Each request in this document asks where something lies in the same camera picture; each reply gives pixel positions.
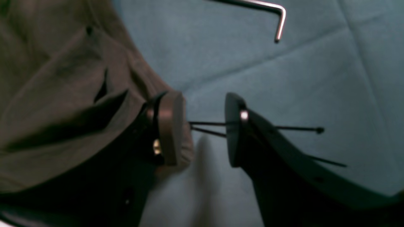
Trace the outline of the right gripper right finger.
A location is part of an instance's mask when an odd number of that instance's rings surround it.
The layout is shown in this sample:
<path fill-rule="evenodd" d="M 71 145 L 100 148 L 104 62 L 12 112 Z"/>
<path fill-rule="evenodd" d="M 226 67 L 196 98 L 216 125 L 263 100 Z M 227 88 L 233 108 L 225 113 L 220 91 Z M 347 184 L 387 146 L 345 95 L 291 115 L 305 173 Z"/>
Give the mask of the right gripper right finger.
<path fill-rule="evenodd" d="M 384 196 L 319 165 L 232 92 L 225 122 L 230 165 L 251 179 L 264 226 L 403 226 L 403 193 Z"/>

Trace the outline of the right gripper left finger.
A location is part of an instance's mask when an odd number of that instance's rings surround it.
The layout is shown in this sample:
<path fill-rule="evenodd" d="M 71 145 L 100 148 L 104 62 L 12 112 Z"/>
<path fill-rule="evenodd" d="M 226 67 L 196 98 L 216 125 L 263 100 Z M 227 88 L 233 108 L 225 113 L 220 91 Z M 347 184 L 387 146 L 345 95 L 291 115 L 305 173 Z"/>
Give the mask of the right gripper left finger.
<path fill-rule="evenodd" d="M 166 91 L 89 160 L 32 189 L 1 196 L 12 227 L 137 227 L 154 172 L 181 160 L 183 95 Z"/>

